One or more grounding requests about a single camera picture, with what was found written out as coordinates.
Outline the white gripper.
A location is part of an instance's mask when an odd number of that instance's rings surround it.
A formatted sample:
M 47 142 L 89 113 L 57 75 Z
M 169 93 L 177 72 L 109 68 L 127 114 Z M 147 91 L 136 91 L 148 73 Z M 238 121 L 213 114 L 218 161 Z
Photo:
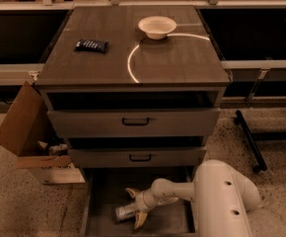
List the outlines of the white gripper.
M 139 212 L 135 214 L 135 229 L 139 229 L 143 226 L 147 218 L 146 212 L 151 211 L 157 206 L 174 203 L 179 199 L 173 192 L 169 193 L 168 191 L 156 190 L 152 188 L 144 191 L 134 188 L 126 188 L 125 190 L 132 198 L 134 198 L 136 206 L 139 210 Z

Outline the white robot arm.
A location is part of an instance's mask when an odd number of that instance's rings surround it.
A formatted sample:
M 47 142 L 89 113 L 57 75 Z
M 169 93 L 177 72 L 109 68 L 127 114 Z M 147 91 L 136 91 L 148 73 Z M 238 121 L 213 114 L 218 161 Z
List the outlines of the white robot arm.
M 195 207 L 198 237 L 253 237 L 248 213 L 261 202 L 254 182 L 220 160 L 200 164 L 188 183 L 157 179 L 147 190 L 126 191 L 134 199 L 129 213 L 136 229 L 155 207 L 184 199 Z

